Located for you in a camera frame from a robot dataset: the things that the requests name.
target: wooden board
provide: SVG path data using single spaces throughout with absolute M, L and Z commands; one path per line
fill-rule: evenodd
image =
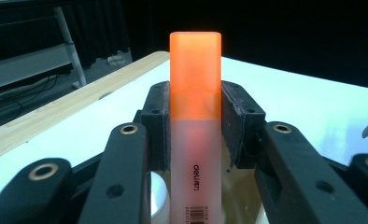
M 118 90 L 169 60 L 169 53 L 154 52 L 87 86 L 44 105 L 0 127 L 0 156 L 46 131 L 61 120 L 100 99 L 104 94 Z

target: white surface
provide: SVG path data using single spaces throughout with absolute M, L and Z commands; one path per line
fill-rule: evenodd
M 260 206 L 259 214 L 257 215 L 256 224 L 269 224 L 268 217 L 266 216 L 263 205 Z
M 0 157 L 0 190 L 23 167 L 47 157 L 72 166 L 102 152 L 110 131 L 133 120 L 155 83 L 169 79 L 169 62 L 122 87 Z M 223 58 L 222 79 L 243 86 L 267 121 L 296 126 L 318 152 L 348 164 L 368 153 L 368 89 Z
M 162 177 L 151 172 L 151 224 L 170 222 L 170 198 Z

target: highlighter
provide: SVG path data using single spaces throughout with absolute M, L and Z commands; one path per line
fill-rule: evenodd
M 170 34 L 171 223 L 221 223 L 221 35 Z

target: table surface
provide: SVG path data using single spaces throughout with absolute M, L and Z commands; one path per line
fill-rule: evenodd
M 102 152 L 110 131 L 143 107 L 149 87 L 169 79 L 169 68 L 168 52 L 152 53 L 1 126 L 0 190 L 33 161 L 59 157 L 76 166 Z M 267 121 L 296 126 L 321 155 L 348 164 L 368 153 L 368 138 L 361 137 L 367 88 L 228 58 L 222 58 L 222 79 L 243 86 Z

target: highlighter cap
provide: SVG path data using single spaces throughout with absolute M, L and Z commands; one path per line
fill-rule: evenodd
M 170 34 L 172 119 L 221 118 L 221 35 Z

